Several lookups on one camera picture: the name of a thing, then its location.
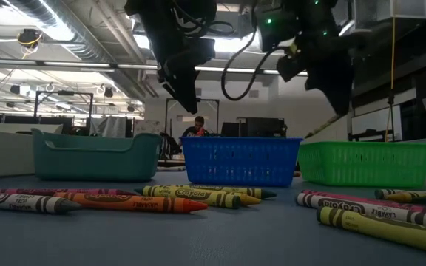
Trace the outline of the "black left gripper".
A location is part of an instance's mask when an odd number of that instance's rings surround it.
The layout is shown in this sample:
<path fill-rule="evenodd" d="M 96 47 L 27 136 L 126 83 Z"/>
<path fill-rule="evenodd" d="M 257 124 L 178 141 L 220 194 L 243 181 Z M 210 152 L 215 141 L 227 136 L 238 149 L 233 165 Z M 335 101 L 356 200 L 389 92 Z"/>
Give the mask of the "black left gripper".
<path fill-rule="evenodd" d="M 158 64 L 160 85 L 189 113 L 197 113 L 192 50 L 178 28 L 175 14 L 141 14 L 151 51 Z"/>

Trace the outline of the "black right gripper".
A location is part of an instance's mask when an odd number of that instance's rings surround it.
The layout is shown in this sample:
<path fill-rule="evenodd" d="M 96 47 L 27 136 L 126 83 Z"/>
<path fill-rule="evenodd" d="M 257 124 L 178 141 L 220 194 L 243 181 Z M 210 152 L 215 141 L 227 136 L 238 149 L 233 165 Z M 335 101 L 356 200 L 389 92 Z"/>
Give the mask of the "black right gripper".
<path fill-rule="evenodd" d="M 320 43 L 319 53 L 307 67 L 305 88 L 321 91 L 337 115 L 346 115 L 351 102 L 354 70 L 349 51 L 363 50 L 370 37 L 370 31 L 331 37 Z"/>

